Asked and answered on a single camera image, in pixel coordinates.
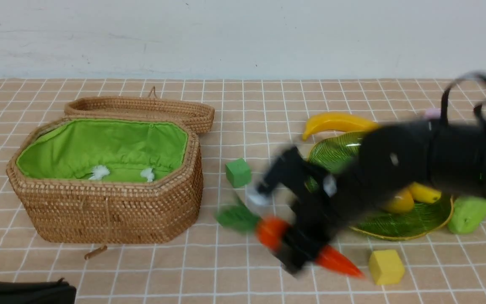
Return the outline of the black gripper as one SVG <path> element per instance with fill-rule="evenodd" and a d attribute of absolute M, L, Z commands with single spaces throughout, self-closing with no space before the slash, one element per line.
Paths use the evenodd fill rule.
<path fill-rule="evenodd" d="M 341 230 L 384 206 L 395 195 L 395 181 L 388 181 L 368 163 L 349 161 L 336 174 L 307 161 L 302 168 L 319 188 L 306 190 L 298 200 L 289 237 L 281 239 L 275 250 L 275 257 L 289 275 L 299 275 L 307 264 L 316 263 Z"/>

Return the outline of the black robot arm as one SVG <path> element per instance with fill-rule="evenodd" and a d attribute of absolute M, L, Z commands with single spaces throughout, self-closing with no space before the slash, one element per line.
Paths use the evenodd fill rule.
<path fill-rule="evenodd" d="M 303 196 L 293 224 L 273 250 L 290 274 L 343 229 L 362 221 L 412 183 L 450 195 L 486 199 L 486 120 L 439 119 L 384 125 L 366 133 L 358 152 L 335 175 L 336 192 Z"/>

